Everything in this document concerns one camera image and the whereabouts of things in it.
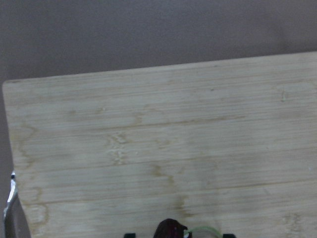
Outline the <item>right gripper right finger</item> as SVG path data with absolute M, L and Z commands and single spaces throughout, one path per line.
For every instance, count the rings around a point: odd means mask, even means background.
M 223 234 L 223 238 L 235 238 L 235 234 Z

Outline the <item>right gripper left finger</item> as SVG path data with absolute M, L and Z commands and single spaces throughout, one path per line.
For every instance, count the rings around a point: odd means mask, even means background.
M 136 238 L 135 233 L 125 233 L 123 238 Z

